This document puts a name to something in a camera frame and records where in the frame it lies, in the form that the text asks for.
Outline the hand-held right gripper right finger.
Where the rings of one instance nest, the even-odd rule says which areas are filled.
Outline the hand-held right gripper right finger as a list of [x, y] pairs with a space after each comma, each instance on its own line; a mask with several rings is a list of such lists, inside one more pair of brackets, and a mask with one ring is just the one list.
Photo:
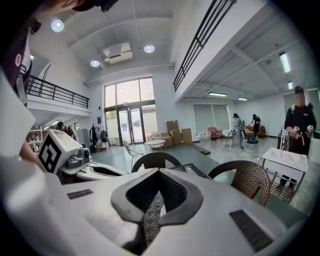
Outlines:
[[[196, 185], [203, 202], [187, 223], [161, 227], [147, 248], [149, 256], [277, 256], [305, 224], [301, 220], [287, 228], [270, 210], [231, 186], [179, 171], [172, 174]], [[239, 210], [256, 223], [271, 244], [255, 252], [230, 215]]]

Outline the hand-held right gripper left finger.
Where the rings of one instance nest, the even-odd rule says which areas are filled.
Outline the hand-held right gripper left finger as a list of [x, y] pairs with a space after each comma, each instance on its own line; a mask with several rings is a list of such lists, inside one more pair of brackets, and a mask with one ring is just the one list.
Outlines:
[[21, 238], [41, 256], [157, 256], [141, 224], [124, 221], [113, 191], [140, 176], [62, 185], [30, 162], [0, 159], [0, 200]]

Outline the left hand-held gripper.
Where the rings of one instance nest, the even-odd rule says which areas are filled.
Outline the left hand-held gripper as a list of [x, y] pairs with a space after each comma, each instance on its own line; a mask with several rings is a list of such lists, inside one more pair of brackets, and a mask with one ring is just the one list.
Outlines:
[[[37, 154], [42, 168], [52, 174], [59, 171], [81, 180], [105, 180], [127, 173], [107, 164], [92, 162], [90, 150], [72, 139], [67, 133], [49, 129]], [[91, 163], [91, 171], [82, 169]]]

